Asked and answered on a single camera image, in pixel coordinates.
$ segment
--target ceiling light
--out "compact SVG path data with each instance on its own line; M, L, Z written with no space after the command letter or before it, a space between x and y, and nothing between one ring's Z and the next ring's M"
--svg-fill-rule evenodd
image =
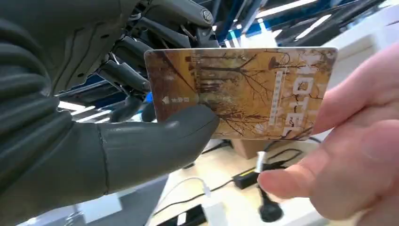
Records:
M93 115L91 115L91 116L88 116L88 117L86 117L86 118L79 119L79 120L77 120L76 122L88 121L88 120L90 120L90 119L97 118L97 117L99 117L99 116L101 116L101 115L105 115L105 114L108 114L108 113L110 113L110 112L111 112L110 110L106 110L106 111L103 111L103 112L100 112L100 113L97 113L97 114L93 114Z
M94 106L86 107L86 108L83 108L82 110L72 112L71 115L77 115L77 114L80 114L80 113L83 113L83 112L90 111L92 109L95 109L95 107Z
M309 34L311 31L313 31L313 29L315 29L317 26L319 26L320 24L322 24L324 21L326 21L327 19L329 19L331 16L331 14L329 15L325 15L322 18L318 19L316 22L314 22L314 24L312 24L310 27L308 27L306 30L304 30L300 35L298 35L296 37L296 39L301 39L303 37L305 37L305 35Z
M26 221L26 223L28 225L34 225L34 224L36 224L36 222L37 222L37 218L31 218L31 219Z
M110 118L105 118L105 119L98 120L95 123L103 123L103 122L107 122L109 120L110 120Z
M292 9L292 8L296 8L296 7L299 7L299 6L303 6L303 5L306 5L306 4L315 2L315 1L317 1L317 0L299 0L299 1L294 1L294 2L286 4L286 5L282 5L282 6L279 6L279 7L275 7L275 8L271 8L271 9L267 9L265 11L262 11L262 12L260 12L260 13L258 13L256 15L256 18L260 18L260 17L276 14L276 13L279 13L279 12L282 12L282 11L285 11L285 10L289 10L289 9Z
M399 5L399 0L386 0L385 2L381 3L378 7L385 8L388 6Z
M68 109L68 110L74 110L74 111L80 111L85 108L85 106L72 104L72 103L68 103L68 102L64 102L64 101L60 101L60 104L58 105L58 107Z
M226 44L227 48L231 48L230 42L228 40L224 41L224 43Z
M281 32L282 32L283 30L276 30L276 31L273 31L273 38L276 38Z

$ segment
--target card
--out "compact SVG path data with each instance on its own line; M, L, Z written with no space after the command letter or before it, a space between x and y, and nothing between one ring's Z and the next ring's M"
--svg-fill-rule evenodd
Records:
M335 48L207 48L144 57L158 121L204 104L220 118L212 138L306 140L336 56Z

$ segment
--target black cable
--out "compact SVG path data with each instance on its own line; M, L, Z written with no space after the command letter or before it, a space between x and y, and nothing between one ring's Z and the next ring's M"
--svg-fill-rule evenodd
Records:
M315 142L321 144L321 140L319 140L319 139L317 139L315 137L309 137L309 140L312 140L312 141L315 141Z
M220 189L220 188L222 188L222 187L228 185L228 184L231 183L231 182L233 182L233 180L229 180L229 181L227 181L226 183L224 183L224 184L222 184L222 185L220 185L220 186L218 186L218 187L215 187L214 189L211 189L211 192L216 191L217 189ZM192 198L190 198L190 199L184 200L184 201L179 201L179 202L171 203L171 204L165 206L164 208L160 209L159 211L155 212L155 213L153 214L153 216L159 214L160 212L166 210L167 208L169 208L169 207L171 207L171 206L193 201L194 199L197 199L197 198L199 198L199 197L201 197L201 196L203 196L203 195L205 195L205 193L198 194L198 195L196 195L196 196L194 196L194 197L192 197Z
M267 160L274 159L274 158L276 158L276 157L278 157L278 156L280 156L280 155L282 155L282 154L284 154L286 152L289 152L289 151L296 151L298 153L295 154L294 157L291 157L288 160L285 160L286 162L293 160L294 158L298 157L299 155L301 155L303 153L303 151L301 151L299 149L296 149L296 148L287 148L287 149L285 149L285 150L283 150L283 151L281 151L281 152L269 157Z
M220 144L218 144L218 145L216 145L216 146L214 146L214 147L211 147L211 148L209 148L209 149L206 150L206 151L203 151L201 154L205 154L205 153L214 151L214 150L216 150L216 149L218 149L218 148L226 147L226 146L230 146L230 147L231 147L231 141L230 141L230 140L223 140L223 142L221 142Z

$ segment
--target power adapter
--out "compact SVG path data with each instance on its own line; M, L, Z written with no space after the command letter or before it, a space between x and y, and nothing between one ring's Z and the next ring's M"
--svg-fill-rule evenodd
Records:
M226 212L223 203L214 196L205 198L202 203L205 217L209 226L228 226Z
M286 167L282 166L284 163L286 163L286 161L277 161L270 164L263 164L263 170L285 169ZM258 180L258 175L259 173L255 172L255 168L252 168L233 176L232 179L235 186L242 190L256 184Z

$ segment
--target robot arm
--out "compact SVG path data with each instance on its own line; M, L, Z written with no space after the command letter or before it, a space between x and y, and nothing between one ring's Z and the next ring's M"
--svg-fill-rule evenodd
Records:
M134 6L134 0L73 2L0 6L0 225L179 169L195 160L219 123L204 106L163 123L75 123L58 112L50 94L93 71L120 37L123 10ZM65 21L77 6L102 17L75 12ZM96 39L100 31L109 33ZM92 47L80 45L86 41Z
M164 123L75 123L42 94L49 83L33 54L1 43L0 65L1 225L177 170L196 159L219 122L195 106Z

